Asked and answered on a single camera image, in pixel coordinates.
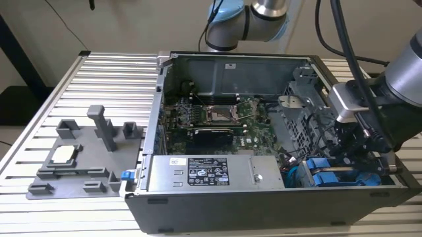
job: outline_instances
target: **slotted aluminum surface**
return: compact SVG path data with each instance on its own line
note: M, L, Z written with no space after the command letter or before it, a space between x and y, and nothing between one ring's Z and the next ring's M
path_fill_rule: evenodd
M324 63L339 81L352 79L344 60L324 60ZM156 55L92 53L89 57L77 58L0 161L1 234L13 237L146 236L118 197L29 201L25 193L52 147L60 119L72 118L80 125L92 125L85 119L86 108L90 104L102 104L113 124L130 120L145 128L156 76ZM397 155L422 182L420 135L404 143ZM420 222L419 195L397 207L376 210L349 227L192 233L189 236L420 237Z

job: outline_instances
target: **black cable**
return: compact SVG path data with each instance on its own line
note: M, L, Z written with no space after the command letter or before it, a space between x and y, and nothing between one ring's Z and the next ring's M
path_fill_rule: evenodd
M337 51L336 49L333 49L332 47L329 47L329 45L324 42L323 37L321 37L321 33L320 33L320 28L319 28L319 9L320 9L320 0L316 0L316 5L315 5L315 30L316 30L316 36L317 36L317 40L321 44L321 46L333 54L343 56L344 57L344 53ZM381 61L381 60L376 60L376 59L371 59L371 58L365 58L365 57L359 57L356 56L356 59L364 62L369 62L369 63L375 63L375 64L380 64L384 67L388 65L389 62Z
M331 10L332 10L337 37L339 37L341 48L344 51L349 71L357 83L360 94L363 95L364 101L368 105L368 110L373 117L375 125L377 126L377 129L379 129L379 134L384 138L384 142L387 146L392 148L393 147L391 143L392 139L391 139L388 131L385 130L387 126L384 124L384 120L383 120L375 99L371 94L369 86L367 84L367 81L363 78L363 74L361 74L360 67L356 61L355 53L349 44L349 39L348 39L348 34L347 34L347 29L345 29L345 22L344 22L339 0L331 0Z
M76 39L78 40L78 42L81 43L81 45L84 46L85 50L88 50L88 47L85 46L85 44L81 42L81 40L78 39L78 37L76 36L76 34L73 33L73 31L69 29L69 27L66 26L66 23L64 21L64 19L61 18L60 14L57 13L57 11L54 10L53 6L50 5L50 3L48 2L48 0L44 0L48 4L48 6L50 6L53 12L56 13L57 17L60 18L65 28L68 29L68 31L72 33L72 35L76 37Z
M11 146L11 144L9 144L7 142L0 141L0 143L5 144L7 146Z
M197 40L197 51L198 51L198 52L200 52L200 41L202 40L204 35L205 35L205 43L208 43L208 40L206 40L208 27L209 27L210 22L212 22L213 19L214 19L214 16L216 16L216 14L217 14L217 11L218 11L218 8L220 8L220 6L221 6L221 4L222 4L222 1L224 1L224 0L220 0L220 2L218 2L218 4L217 4L216 8L214 8L214 2L216 2L216 0L213 0L213 2L212 2L212 9L210 9L209 17L208 17L208 20L206 20L206 25L205 25L205 28L204 28L202 33L200 34L198 40Z
M198 40L197 40L197 52L200 52L200 41L202 40L204 34L206 33L206 30L208 30L208 26L209 26L209 22L210 22L209 20L210 20L212 13L213 13L214 1L216 0L213 0L213 2L212 2L212 9L210 9L209 17L206 20L206 24L205 24L204 30L200 34Z

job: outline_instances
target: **warning label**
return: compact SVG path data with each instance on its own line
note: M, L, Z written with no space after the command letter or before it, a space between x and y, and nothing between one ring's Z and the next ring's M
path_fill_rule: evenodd
M188 184L229 185L226 158L188 158Z

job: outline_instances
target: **blue tab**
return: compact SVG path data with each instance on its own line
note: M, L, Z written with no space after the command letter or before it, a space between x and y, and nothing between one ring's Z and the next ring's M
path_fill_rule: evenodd
M134 172L132 171L122 171L120 175L120 179L125 181L133 181L134 180Z

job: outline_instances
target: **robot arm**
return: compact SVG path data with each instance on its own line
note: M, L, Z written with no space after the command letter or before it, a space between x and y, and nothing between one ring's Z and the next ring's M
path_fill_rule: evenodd
M281 37L288 22L284 0L253 0L249 6L243 0L220 1L214 3L220 6L205 36L208 51L233 51L240 40L271 41Z
M379 165L369 167L381 174L399 172L393 152L422 131L422 29L411 38L400 56L384 73L368 79L368 86L379 106L392 146L379 134L355 81L333 85L328 94L336 112L336 139L329 155L339 159L359 159L367 152L377 152Z

